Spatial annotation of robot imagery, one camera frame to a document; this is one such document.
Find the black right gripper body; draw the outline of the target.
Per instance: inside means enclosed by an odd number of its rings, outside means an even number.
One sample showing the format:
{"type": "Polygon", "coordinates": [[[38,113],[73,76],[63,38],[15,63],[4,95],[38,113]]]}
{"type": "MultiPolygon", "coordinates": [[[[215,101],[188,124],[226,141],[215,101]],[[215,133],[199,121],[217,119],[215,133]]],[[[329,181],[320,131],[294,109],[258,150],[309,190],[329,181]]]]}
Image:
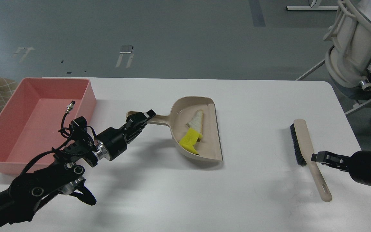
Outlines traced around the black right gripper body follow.
{"type": "Polygon", "coordinates": [[[351,178],[357,183],[371,186],[371,151],[357,151],[347,160],[351,178]]]}

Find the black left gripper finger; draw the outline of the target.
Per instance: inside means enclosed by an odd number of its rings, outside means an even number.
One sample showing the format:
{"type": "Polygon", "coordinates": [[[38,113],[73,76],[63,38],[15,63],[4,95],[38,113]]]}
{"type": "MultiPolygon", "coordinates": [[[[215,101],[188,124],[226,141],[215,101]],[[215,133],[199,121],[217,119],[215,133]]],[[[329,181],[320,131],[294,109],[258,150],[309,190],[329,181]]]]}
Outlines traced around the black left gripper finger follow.
{"type": "Polygon", "coordinates": [[[143,128],[155,116],[156,113],[153,110],[147,112],[129,111],[126,118],[126,129],[143,128]]]}
{"type": "Polygon", "coordinates": [[[131,126],[129,129],[128,129],[128,144],[130,144],[135,138],[138,137],[138,135],[140,135],[143,131],[143,129],[145,128],[147,124],[143,124],[143,125],[137,125],[137,126],[131,126]]]}

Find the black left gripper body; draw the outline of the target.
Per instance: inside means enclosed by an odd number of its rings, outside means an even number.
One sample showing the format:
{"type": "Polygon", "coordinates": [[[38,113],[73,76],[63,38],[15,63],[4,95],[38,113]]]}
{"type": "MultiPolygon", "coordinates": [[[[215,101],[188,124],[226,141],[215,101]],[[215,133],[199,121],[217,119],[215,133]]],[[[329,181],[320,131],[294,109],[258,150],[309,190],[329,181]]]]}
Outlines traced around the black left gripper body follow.
{"type": "Polygon", "coordinates": [[[105,158],[109,161],[114,160],[128,148],[128,130],[125,127],[109,127],[99,133],[95,140],[100,142],[106,149],[105,158]]]}

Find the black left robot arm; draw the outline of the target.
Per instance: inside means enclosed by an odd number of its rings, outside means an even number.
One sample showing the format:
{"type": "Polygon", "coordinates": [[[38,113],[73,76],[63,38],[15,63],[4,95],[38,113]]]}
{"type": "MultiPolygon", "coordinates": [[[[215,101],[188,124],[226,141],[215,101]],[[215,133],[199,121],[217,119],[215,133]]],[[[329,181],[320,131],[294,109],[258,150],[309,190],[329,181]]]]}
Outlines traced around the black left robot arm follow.
{"type": "Polygon", "coordinates": [[[66,141],[35,156],[10,186],[0,192],[0,227],[30,222],[38,210],[59,194],[95,205],[97,200],[84,185],[85,168],[76,162],[83,159],[95,167],[103,158],[114,160],[156,116],[153,110],[137,112],[129,115],[120,128],[109,127],[99,134],[92,130],[90,135],[85,117],[78,117],[68,127],[64,126],[74,105],[75,101],[68,104],[61,121],[59,132],[66,141]]]}

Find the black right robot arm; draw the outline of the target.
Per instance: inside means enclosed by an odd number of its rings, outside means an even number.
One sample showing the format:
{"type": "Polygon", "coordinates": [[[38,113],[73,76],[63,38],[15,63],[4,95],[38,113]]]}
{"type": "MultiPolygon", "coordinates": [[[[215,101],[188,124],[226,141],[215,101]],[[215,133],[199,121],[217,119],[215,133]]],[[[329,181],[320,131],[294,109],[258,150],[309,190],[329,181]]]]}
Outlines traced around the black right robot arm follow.
{"type": "Polygon", "coordinates": [[[371,186],[371,151],[357,151],[350,157],[320,151],[312,154],[311,160],[349,173],[355,182],[371,186]]]}

